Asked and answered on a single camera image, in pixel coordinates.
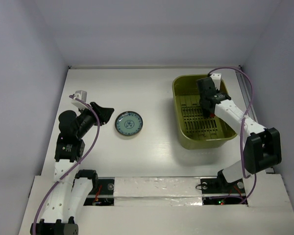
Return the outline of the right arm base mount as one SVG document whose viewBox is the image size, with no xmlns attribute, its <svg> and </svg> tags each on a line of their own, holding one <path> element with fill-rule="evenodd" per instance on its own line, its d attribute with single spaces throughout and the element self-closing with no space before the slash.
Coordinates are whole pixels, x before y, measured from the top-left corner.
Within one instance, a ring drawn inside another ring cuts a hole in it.
<svg viewBox="0 0 294 235">
<path fill-rule="evenodd" d="M 246 198 L 242 179 L 232 183 L 221 182 L 218 178 L 203 178 L 196 186 L 201 191 L 203 205 L 238 205 Z"/>
</svg>

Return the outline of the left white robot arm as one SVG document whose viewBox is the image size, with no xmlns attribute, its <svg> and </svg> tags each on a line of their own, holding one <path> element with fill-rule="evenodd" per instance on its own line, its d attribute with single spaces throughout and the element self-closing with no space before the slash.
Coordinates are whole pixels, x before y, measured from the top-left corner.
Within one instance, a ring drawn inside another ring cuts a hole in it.
<svg viewBox="0 0 294 235">
<path fill-rule="evenodd" d="M 95 102 L 78 100 L 80 114 L 67 110 L 59 117 L 53 185 L 44 196 L 31 224 L 32 235 L 76 235 L 77 215 L 89 193 L 98 190 L 98 174 L 93 169 L 79 169 L 90 153 L 85 150 L 83 137 L 92 128 L 105 125 L 114 109 Z"/>
</svg>

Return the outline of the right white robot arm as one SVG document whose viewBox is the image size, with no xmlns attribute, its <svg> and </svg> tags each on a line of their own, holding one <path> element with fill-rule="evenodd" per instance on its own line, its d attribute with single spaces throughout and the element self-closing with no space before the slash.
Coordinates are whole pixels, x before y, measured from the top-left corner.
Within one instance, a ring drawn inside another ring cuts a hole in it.
<svg viewBox="0 0 294 235">
<path fill-rule="evenodd" d="M 227 192 L 234 182 L 282 162 L 277 129 L 266 128 L 247 116 L 228 94 L 217 89 L 213 78 L 199 79 L 196 85 L 204 115 L 220 118 L 240 137 L 241 159 L 218 172 L 216 187 L 219 191 Z"/>
</svg>

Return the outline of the blue white patterned plate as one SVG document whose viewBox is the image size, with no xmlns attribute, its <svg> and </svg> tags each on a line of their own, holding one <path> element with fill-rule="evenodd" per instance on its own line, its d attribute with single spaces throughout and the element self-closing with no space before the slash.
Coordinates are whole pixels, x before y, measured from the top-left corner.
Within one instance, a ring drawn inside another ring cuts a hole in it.
<svg viewBox="0 0 294 235">
<path fill-rule="evenodd" d="M 138 134 L 143 128 L 142 117 L 134 111 L 125 111 L 115 120 L 115 129 L 123 136 L 131 137 Z"/>
</svg>

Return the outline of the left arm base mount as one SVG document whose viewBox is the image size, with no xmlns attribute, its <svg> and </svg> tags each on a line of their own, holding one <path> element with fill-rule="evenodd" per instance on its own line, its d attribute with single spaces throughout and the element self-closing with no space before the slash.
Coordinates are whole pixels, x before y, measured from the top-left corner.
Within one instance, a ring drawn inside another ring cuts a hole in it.
<svg viewBox="0 0 294 235">
<path fill-rule="evenodd" d="M 98 187 L 85 199 L 84 206 L 113 206 L 115 178 L 99 178 Z"/>
</svg>

